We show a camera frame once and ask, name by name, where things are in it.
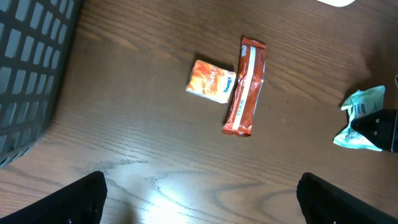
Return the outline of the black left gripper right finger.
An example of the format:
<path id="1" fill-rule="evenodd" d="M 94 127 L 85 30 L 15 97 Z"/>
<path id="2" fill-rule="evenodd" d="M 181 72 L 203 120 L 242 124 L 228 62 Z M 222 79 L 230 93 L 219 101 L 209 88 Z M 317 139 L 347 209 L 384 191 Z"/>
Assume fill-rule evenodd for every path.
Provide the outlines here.
<path id="1" fill-rule="evenodd" d="M 298 182 L 297 200 L 307 223 L 397 224 L 397 218 L 310 172 L 304 173 Z"/>

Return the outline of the orange-brown snack bar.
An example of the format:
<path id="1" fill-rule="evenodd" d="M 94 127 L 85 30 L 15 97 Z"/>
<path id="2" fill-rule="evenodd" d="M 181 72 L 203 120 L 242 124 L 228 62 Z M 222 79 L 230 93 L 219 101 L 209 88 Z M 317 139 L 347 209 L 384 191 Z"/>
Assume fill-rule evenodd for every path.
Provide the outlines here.
<path id="1" fill-rule="evenodd" d="M 239 59 L 238 82 L 222 133 L 249 137 L 254 113 L 264 83 L 266 71 L 266 44 L 243 37 Z"/>

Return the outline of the orange tissue pack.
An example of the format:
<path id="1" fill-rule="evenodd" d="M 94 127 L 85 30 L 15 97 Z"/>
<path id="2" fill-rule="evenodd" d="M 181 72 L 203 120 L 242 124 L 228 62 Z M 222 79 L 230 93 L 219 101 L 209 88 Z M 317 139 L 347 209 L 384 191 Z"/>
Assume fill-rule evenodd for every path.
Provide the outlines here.
<path id="1" fill-rule="evenodd" d="M 226 104 L 229 102 L 235 79 L 235 72 L 222 69 L 202 60 L 196 60 L 186 91 Z"/>

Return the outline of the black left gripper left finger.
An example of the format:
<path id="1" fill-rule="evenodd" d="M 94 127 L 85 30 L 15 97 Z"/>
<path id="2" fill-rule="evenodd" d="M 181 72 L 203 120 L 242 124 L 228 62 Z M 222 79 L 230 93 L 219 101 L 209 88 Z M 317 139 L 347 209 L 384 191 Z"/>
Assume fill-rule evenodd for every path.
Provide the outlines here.
<path id="1" fill-rule="evenodd" d="M 47 197 L 1 218 L 1 223 L 99 224 L 107 196 L 104 174 L 95 171 Z"/>

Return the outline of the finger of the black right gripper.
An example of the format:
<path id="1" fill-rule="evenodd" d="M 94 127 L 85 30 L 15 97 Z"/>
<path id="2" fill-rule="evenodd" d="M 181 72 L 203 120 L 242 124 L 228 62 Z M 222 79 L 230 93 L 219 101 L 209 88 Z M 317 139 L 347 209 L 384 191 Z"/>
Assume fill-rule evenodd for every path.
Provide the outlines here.
<path id="1" fill-rule="evenodd" d="M 397 110 L 383 109 L 355 119 L 351 127 L 376 147 L 397 153 Z"/>

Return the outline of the teal snack packet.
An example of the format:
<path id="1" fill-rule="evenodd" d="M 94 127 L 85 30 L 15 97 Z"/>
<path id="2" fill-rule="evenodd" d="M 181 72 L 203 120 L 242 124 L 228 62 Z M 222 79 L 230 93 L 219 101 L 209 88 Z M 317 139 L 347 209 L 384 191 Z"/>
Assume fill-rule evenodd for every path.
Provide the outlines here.
<path id="1" fill-rule="evenodd" d="M 383 109 L 385 86 L 380 85 L 368 90 L 358 90 L 353 93 L 341 105 L 341 111 L 347 111 L 348 125 L 333 139 L 333 143 L 351 149 L 369 149 L 382 151 L 371 141 L 351 127 L 351 123 L 369 114 Z"/>

